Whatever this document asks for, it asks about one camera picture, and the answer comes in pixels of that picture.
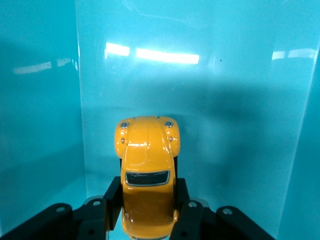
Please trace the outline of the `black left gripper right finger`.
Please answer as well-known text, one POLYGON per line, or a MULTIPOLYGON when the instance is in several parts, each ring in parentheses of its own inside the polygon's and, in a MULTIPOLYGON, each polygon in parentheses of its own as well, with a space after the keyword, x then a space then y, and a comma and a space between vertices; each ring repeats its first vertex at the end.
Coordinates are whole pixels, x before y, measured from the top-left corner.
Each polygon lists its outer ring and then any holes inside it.
POLYGON ((204 199, 191 198, 186 179, 176 178, 178 219, 170 240, 273 240, 266 230, 232 205, 212 211, 204 199))

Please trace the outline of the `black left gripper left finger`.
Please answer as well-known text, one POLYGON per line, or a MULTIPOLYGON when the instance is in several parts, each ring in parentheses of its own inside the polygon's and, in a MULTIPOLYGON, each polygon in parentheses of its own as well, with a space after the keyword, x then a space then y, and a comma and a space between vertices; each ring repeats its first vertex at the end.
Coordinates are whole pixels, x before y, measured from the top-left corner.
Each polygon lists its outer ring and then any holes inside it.
POLYGON ((1 236, 2 240, 106 240, 122 209, 121 178, 113 178, 102 197, 77 209, 55 203, 1 236))

